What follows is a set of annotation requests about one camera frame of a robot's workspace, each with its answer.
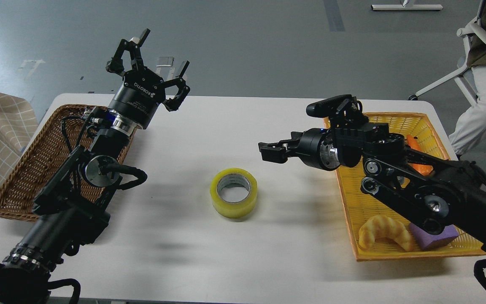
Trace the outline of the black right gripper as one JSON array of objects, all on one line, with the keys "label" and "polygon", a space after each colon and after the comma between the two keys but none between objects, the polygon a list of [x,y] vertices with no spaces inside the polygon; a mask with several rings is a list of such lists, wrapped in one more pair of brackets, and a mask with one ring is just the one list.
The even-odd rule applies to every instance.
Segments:
[{"label": "black right gripper", "polygon": [[337,150],[326,143],[329,135],[326,129],[292,131],[291,138],[275,143],[259,142],[262,160],[272,163],[286,163],[291,157],[298,157],[309,167],[324,171],[335,171],[340,167]]}]

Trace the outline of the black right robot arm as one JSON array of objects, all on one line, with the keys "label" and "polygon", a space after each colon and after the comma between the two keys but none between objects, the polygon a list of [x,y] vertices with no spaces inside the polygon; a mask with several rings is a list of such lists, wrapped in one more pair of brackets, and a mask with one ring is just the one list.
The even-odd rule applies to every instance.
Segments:
[{"label": "black right robot arm", "polygon": [[[264,161],[285,163],[298,157],[324,171],[362,162],[363,193],[432,235],[455,225],[482,242],[486,252],[486,173],[475,162],[442,160],[409,148],[388,124],[370,122],[352,95],[314,102],[305,111],[328,119],[330,127],[259,143]],[[485,269],[486,259],[474,264],[474,276],[486,290]]]}]

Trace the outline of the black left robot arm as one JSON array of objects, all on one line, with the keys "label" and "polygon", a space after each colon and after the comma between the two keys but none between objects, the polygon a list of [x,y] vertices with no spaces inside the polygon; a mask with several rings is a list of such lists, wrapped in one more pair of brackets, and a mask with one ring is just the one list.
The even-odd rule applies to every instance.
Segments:
[{"label": "black left robot arm", "polygon": [[139,37],[121,40],[106,70],[123,83],[106,110],[95,106],[83,115],[75,144],[61,133],[69,155],[35,195],[32,211],[37,222],[0,263],[0,304],[46,304],[54,289],[70,286],[70,304],[80,299],[76,279],[50,281],[63,255],[74,256],[80,246],[92,244],[106,229],[106,212],[113,195],[143,184],[147,174],[117,160],[137,129],[146,129],[158,106],[176,111],[190,88],[179,74],[164,80],[143,64],[141,47],[150,29]]}]

